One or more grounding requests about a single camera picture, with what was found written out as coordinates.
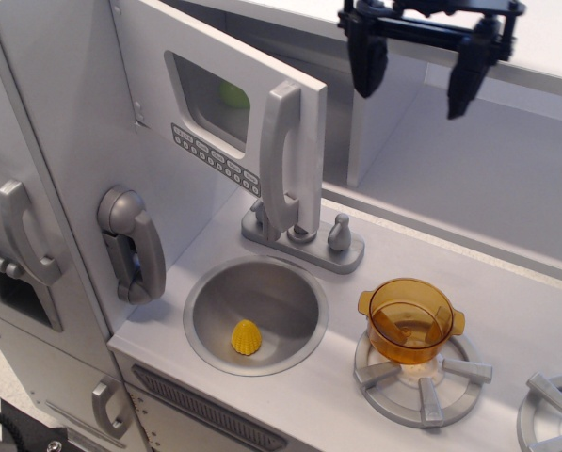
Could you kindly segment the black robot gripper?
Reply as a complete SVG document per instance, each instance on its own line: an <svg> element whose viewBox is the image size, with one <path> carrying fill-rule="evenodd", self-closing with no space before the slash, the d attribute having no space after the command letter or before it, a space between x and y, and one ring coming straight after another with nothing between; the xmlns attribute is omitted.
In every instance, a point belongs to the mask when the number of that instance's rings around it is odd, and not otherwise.
<svg viewBox="0 0 562 452"><path fill-rule="evenodd" d="M354 89L369 98L388 65L387 40L458 53L447 97L449 120L465 115L491 66L510 59L521 1L345 1L338 27L347 37Z"/></svg>

